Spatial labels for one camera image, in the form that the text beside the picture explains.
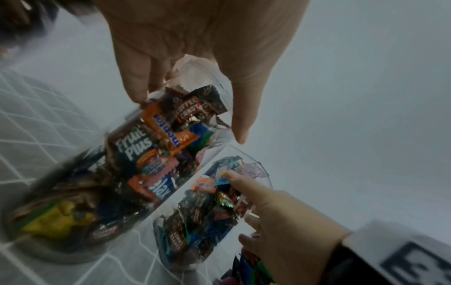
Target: tiled surface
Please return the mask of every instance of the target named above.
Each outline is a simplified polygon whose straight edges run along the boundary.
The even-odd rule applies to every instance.
[[[99,135],[96,124],[59,91],[0,71],[0,211],[19,202],[28,185],[56,162]],[[26,240],[10,242],[1,227],[0,284],[204,285],[222,275],[219,255],[198,271],[169,272],[159,259],[151,221],[121,236],[114,249],[97,261],[78,265],[47,263],[26,255],[17,247]]]

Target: white surface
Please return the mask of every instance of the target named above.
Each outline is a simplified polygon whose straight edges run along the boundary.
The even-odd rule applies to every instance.
[[[447,0],[313,0],[241,149],[351,229],[377,217],[449,243],[450,26]],[[100,126],[133,108],[104,24],[15,69]]]

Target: hand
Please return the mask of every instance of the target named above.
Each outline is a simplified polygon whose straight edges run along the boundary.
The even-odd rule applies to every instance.
[[[232,130],[244,143],[271,69],[309,0],[95,0],[133,102],[162,87],[185,54],[216,60],[232,82]]]
[[[230,184],[255,205],[245,221],[258,236],[240,235],[243,247],[260,257],[279,285],[316,285],[350,231],[286,192],[274,191],[229,170]]]

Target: transparent container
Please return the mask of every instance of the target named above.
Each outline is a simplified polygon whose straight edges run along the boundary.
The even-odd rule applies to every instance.
[[[216,65],[189,56],[180,60],[175,69],[179,71],[179,76],[168,81],[165,87],[191,92],[212,85],[218,92],[225,111],[231,110],[231,85]],[[156,99],[161,98],[164,90],[152,93],[149,103],[155,103]],[[137,109],[125,118],[118,118],[106,130],[105,137],[57,164],[30,186],[23,199],[4,209],[3,226],[19,249],[49,262],[75,264],[95,260],[111,250],[123,233],[136,229],[142,220],[149,217],[211,157],[190,156],[186,149],[167,150],[161,143],[163,139],[158,135],[156,138],[152,137],[156,139],[152,144],[157,144],[155,148],[158,151],[152,159],[157,159],[158,163],[155,164],[156,160],[152,160],[152,163],[140,165],[140,178],[152,179],[143,178],[138,182],[145,183],[138,186],[145,188],[156,199],[151,203],[136,203],[136,199],[143,197],[143,192],[130,191],[127,185],[130,185],[131,179],[123,177],[128,169],[126,166],[122,165],[120,172],[113,171],[116,166],[111,161],[117,160],[115,155],[120,152],[120,147],[117,143],[114,145],[105,141],[127,128],[130,134],[135,132],[136,128],[129,128],[129,125],[135,124],[137,120],[146,126],[147,123],[140,119],[145,110]],[[220,126],[221,136],[215,137],[214,133],[211,138],[215,138],[215,142],[210,143],[212,139],[209,139],[203,153],[206,149],[212,149],[213,152],[220,149],[227,139],[232,138],[231,131],[224,127],[230,124],[231,115],[226,113],[219,117],[224,123]],[[143,138],[150,136],[152,132],[139,130]],[[170,172],[163,175],[162,171],[166,171],[169,164],[172,167]],[[162,195],[162,188],[168,185],[171,189]]]
[[[241,245],[238,243],[238,235],[240,233],[250,234],[253,231],[252,228],[244,223],[243,220],[244,215],[248,211],[250,211],[251,204],[246,203],[245,207],[240,208],[240,205],[244,205],[242,203],[244,203],[246,199],[244,196],[240,196],[239,193],[238,197],[235,197],[235,200],[233,201],[232,208],[232,211],[236,214],[236,216],[227,220],[228,225],[226,227],[223,227],[223,225],[217,226],[214,224],[214,222],[211,222],[212,220],[223,221],[224,219],[223,216],[220,217],[219,215],[223,215],[224,213],[222,212],[222,210],[228,206],[219,206],[219,204],[221,204],[219,198],[217,198],[216,202],[213,202],[212,208],[209,208],[207,210],[205,210],[205,201],[207,201],[208,198],[206,200],[202,200],[203,204],[201,206],[199,204],[195,205],[195,203],[189,205],[189,207],[187,208],[189,210],[192,210],[192,212],[189,214],[184,213],[183,210],[183,208],[186,208],[185,201],[189,199],[188,197],[190,197],[192,193],[196,192],[195,195],[199,195],[199,193],[202,193],[202,195],[205,194],[205,192],[203,192],[204,190],[194,189],[196,189],[196,185],[198,185],[199,181],[204,181],[203,178],[211,177],[211,174],[218,170],[217,162],[222,161],[224,158],[237,156],[239,156],[244,164],[257,165],[260,168],[261,173],[264,173],[265,177],[256,177],[256,181],[272,188],[271,180],[263,165],[261,165],[255,159],[246,155],[239,149],[231,145],[226,145],[216,156],[209,160],[208,163],[206,163],[199,171],[196,172],[196,174],[194,174],[185,184],[183,184],[162,205],[162,207],[159,208],[159,214],[161,215],[160,217],[152,215],[154,219],[154,233],[158,244],[159,256],[163,265],[168,270],[172,272],[183,270],[197,270],[201,263],[207,261],[209,267],[218,268],[218,270],[213,271],[214,273],[210,273],[210,275],[214,274],[216,276],[209,275],[209,277],[219,278],[221,275],[218,274],[222,274],[223,272],[221,273],[221,271],[223,269],[219,268],[220,266],[216,261],[221,260],[221,265],[223,263],[227,263],[228,266],[229,261],[233,261],[234,254],[241,248]],[[218,186],[213,194],[207,193],[206,195],[216,195],[216,197],[218,197],[218,194],[220,193],[221,195],[221,191],[223,191],[224,189],[226,189],[226,193],[228,193],[228,191],[231,191],[230,185],[225,184],[223,186],[225,186],[225,188],[220,189],[221,186]],[[199,211],[205,210],[204,216],[203,218],[200,218],[200,222],[197,226],[190,227],[190,223],[192,223],[193,219],[189,221],[187,216],[196,216],[197,214],[195,213],[197,209],[199,209]],[[168,236],[172,235],[172,231],[170,234],[168,234],[167,231],[168,229],[171,230],[171,226],[174,224],[169,223],[168,226],[167,224],[165,224],[165,220],[168,221],[173,217],[178,217],[178,215],[181,215],[182,219],[184,219],[185,230],[187,232],[187,236],[189,236],[189,238],[187,239],[190,240],[190,242],[183,251],[180,251],[180,253],[177,254],[172,254],[169,253],[169,251],[171,251],[171,246],[169,246],[168,243],[168,239],[170,239]]]

